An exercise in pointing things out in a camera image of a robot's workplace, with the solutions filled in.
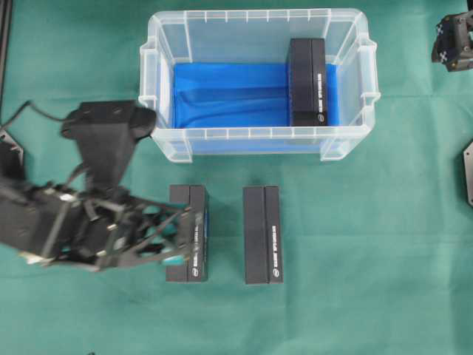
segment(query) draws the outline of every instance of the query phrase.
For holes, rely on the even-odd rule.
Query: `metal bracket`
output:
[[[473,11],[445,16],[437,25],[432,62],[444,64],[449,72],[473,68]]]
[[[24,180],[24,150],[7,131],[0,130],[0,176]]]
[[[23,166],[23,159],[24,159],[24,150],[13,138],[11,135],[7,133],[7,131],[0,130],[0,142],[8,143],[12,146],[11,150],[18,153],[18,157],[20,158],[20,164]]]
[[[0,107],[7,63],[8,38],[12,17],[13,0],[0,0]]]
[[[77,143],[88,188],[106,191],[118,186],[138,141],[155,125],[155,112],[134,101],[88,102],[69,114],[61,134]]]
[[[465,164],[468,204],[473,207],[473,142],[471,142],[463,151],[463,162]]]

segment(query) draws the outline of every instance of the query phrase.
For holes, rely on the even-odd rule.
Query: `blue cloth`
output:
[[[338,124],[336,67],[327,65],[329,124]],[[174,128],[289,126],[286,64],[176,64]]]

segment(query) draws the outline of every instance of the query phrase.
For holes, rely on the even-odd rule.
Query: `robotic arm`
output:
[[[193,212],[131,196],[118,185],[155,121],[153,111],[134,101],[81,104],[61,133],[77,143],[83,163],[66,183],[46,186],[25,180],[22,150],[0,129],[0,243],[20,250],[29,263],[91,271],[188,259]],[[85,191],[69,188],[81,174]]]

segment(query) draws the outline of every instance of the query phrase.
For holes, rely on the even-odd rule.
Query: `black mechanical part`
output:
[[[28,102],[9,124],[31,106]],[[193,211],[131,196],[118,185],[135,145],[152,132],[155,121],[154,112],[133,101],[81,104],[63,121],[62,133],[76,140],[84,162],[64,185],[34,186],[12,174],[6,155],[0,155],[6,166],[0,171],[0,241],[19,249],[30,263],[91,271],[187,260],[194,250]],[[12,144],[2,143],[12,152]],[[88,177],[86,191],[70,189],[82,173]]]
[[[132,159],[137,142],[156,125],[156,113],[134,101],[82,103],[62,126],[62,135],[73,139],[89,167],[88,188],[118,186]]]
[[[13,0],[0,0],[0,108],[3,98],[12,7]]]
[[[24,180],[24,150],[6,131],[0,130],[0,176]]]
[[[469,11],[445,16],[437,25],[432,62],[442,63],[449,72],[473,68],[473,0]]]

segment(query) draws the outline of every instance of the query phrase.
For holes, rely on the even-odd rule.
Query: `logo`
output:
[[[323,98],[324,96],[322,95],[322,74],[319,73],[317,74],[317,93],[319,94],[319,100],[316,102],[319,106],[319,113],[322,113],[324,111],[324,102]]]
[[[440,53],[440,62],[441,63],[446,63],[449,60],[449,58],[446,56],[446,50]]]
[[[194,274],[194,270],[199,274],[198,270],[196,267],[199,265],[199,224],[201,224],[203,221],[202,213],[198,213],[196,218],[195,218],[195,229],[194,229],[194,257],[192,257],[192,265],[194,269],[192,269],[192,274]]]
[[[273,232],[272,233],[273,235],[273,267],[274,267],[274,270],[278,271],[276,269],[278,267],[278,233],[276,230],[276,226],[273,226],[271,228],[271,231]]]

